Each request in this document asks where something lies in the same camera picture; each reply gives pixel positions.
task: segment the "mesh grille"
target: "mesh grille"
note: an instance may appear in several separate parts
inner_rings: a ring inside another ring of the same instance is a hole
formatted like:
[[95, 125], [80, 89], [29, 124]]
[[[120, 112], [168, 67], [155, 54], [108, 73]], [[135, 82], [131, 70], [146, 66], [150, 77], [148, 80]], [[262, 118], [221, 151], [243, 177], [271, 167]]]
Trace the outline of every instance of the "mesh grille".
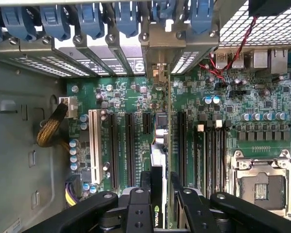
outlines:
[[22, 63], [24, 65], [39, 69], [39, 70], [43, 70], [45, 72], [51, 73], [51, 74], [55, 74], [61, 77], [69, 77], [71, 76], [70, 74], [64, 73], [60, 70], [45, 66], [43, 64], [40, 64], [38, 62], [35, 62], [33, 60], [30, 60], [28, 58], [25, 57], [20, 57], [20, 58], [10, 58], [10, 60], [15, 61], [15, 62], [19, 62]]
[[199, 52], [184, 52], [171, 73], [181, 74], [192, 63], [198, 54]]
[[39, 57], [39, 58], [48, 62], [48, 63], [51, 63], [51, 64], [57, 66], [57, 67], [60, 67], [60, 68], [65, 69], [71, 73], [74, 73], [78, 76], [89, 76], [89, 74], [83, 72], [82, 70], [80, 70], [72, 65], [69, 65], [68, 63], [63, 62], [55, 57], [50, 56], [50, 57]]
[[[247, 1], [220, 30], [220, 46], [239, 46], [251, 21]], [[291, 45], [291, 8], [276, 17], [257, 19], [246, 46], [265, 45]]]

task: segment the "cable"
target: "cable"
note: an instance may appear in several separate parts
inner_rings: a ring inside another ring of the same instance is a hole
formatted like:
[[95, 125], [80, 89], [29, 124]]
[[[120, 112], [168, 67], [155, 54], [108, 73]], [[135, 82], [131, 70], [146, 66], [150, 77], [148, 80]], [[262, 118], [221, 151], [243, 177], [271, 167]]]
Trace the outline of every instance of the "cable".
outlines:
[[[61, 102], [58, 104], [56, 110], [49, 117], [45, 125], [40, 129], [38, 136], [36, 138], [37, 144], [40, 147], [51, 147], [55, 144], [55, 142], [51, 142], [52, 136], [55, 134], [60, 124], [62, 123], [66, 113], [68, 111], [68, 106]], [[64, 140], [59, 139], [57, 141], [58, 144], [62, 145], [63, 148], [69, 151], [69, 145]]]

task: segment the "white connector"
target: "white connector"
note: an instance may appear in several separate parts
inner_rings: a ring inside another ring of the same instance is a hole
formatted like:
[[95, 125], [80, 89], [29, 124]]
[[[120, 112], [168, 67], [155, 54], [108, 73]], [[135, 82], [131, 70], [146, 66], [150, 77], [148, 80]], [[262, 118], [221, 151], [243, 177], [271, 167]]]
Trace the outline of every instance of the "white connector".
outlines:
[[65, 118], [78, 118], [78, 100], [76, 97], [59, 97], [59, 103], [61, 102], [68, 106]]

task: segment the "capacitor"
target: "capacitor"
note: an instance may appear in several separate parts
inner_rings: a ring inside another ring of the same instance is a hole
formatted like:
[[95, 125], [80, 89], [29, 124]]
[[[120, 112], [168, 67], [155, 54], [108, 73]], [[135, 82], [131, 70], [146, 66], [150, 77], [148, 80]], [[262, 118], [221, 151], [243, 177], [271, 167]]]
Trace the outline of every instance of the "capacitor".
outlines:
[[253, 120], [261, 120], [261, 114], [260, 113], [253, 113], [251, 118]]
[[229, 84], [231, 86], [238, 86], [240, 83], [241, 83], [241, 80], [240, 79], [234, 79]]
[[70, 165], [70, 169], [73, 170], [73, 171], [78, 170], [78, 168], [79, 168], [79, 163], [72, 163]]
[[272, 120], [273, 119], [273, 114], [271, 114], [271, 113], [264, 113], [263, 119], [264, 120]]
[[69, 141], [69, 146], [70, 146], [71, 148], [76, 147], [78, 144], [79, 144], [79, 141], [78, 141], [77, 139], [71, 139], [71, 140]]
[[265, 96], [270, 96], [271, 92], [270, 90], [264, 89], [259, 91], [259, 96], [265, 97]]
[[207, 96], [207, 97], [204, 97], [204, 98], [203, 98], [203, 102], [204, 102], [205, 104], [211, 104], [212, 99], [211, 99], [211, 97]]
[[284, 79], [285, 78], [282, 75], [280, 75], [277, 78], [273, 78], [272, 83], [278, 83], [278, 82], [284, 81]]
[[79, 148], [74, 147], [69, 150], [69, 154], [76, 155], [79, 152]]
[[104, 116], [104, 115], [107, 115], [108, 114], [108, 110], [107, 109], [102, 109], [100, 111], [100, 115]]
[[102, 170], [107, 171], [107, 170], [109, 170], [109, 167], [110, 167], [110, 163], [109, 162], [105, 162], [103, 167], [102, 167]]
[[211, 99], [212, 99], [212, 102], [213, 102], [214, 104], [219, 104], [219, 103], [220, 103], [220, 98], [217, 97], [217, 96], [214, 96], [214, 97], [212, 97]]
[[87, 123], [82, 123], [80, 125], [81, 130], [87, 130], [88, 124]]
[[78, 88], [78, 86], [76, 86], [76, 85], [72, 86], [72, 87], [71, 87], [71, 91], [72, 91], [73, 93], [78, 93], [78, 92], [79, 92], [79, 88]]
[[113, 86], [112, 85], [107, 85], [106, 86], [106, 90], [109, 91], [109, 92], [113, 91]]
[[286, 114], [285, 113], [276, 113], [276, 119], [277, 120], [285, 120]]
[[102, 94], [100, 94], [100, 93], [96, 93], [96, 99], [97, 99], [98, 101], [101, 101], [101, 100], [103, 99]]
[[248, 121], [249, 120], [249, 114], [248, 113], [243, 113], [241, 115], [241, 119], [244, 120], [244, 121]]
[[80, 116], [80, 122], [87, 122], [88, 121], [88, 115], [87, 114], [83, 114]]
[[90, 188], [90, 186], [89, 186], [88, 183], [84, 183], [84, 184], [83, 184], [83, 190], [84, 190], [84, 191], [88, 191], [89, 188]]
[[205, 80], [205, 83], [206, 84], [211, 84], [211, 83], [213, 83], [214, 82], [214, 77], [209, 77], [209, 78], [207, 78], [206, 80]]
[[98, 185], [97, 184], [93, 184], [90, 188], [89, 188], [89, 192], [91, 194], [94, 194], [98, 191]]
[[72, 162], [72, 163], [76, 163], [77, 160], [78, 160], [78, 158], [77, 158], [75, 155], [72, 155], [72, 156], [70, 157], [70, 162]]
[[108, 116], [107, 115], [102, 115], [101, 117], [100, 117], [100, 120], [101, 121], [106, 121], [108, 119]]

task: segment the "silver metal panel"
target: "silver metal panel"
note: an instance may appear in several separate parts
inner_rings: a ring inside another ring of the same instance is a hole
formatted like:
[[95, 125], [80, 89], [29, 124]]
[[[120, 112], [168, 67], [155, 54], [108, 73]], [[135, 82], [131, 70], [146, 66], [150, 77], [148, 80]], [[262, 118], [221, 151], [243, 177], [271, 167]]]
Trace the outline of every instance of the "silver metal panel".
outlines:
[[17, 110], [0, 113], [0, 233], [18, 220], [22, 231], [65, 207], [66, 152], [39, 148], [33, 133], [60, 87], [55, 78], [0, 63], [0, 108], [8, 102]]

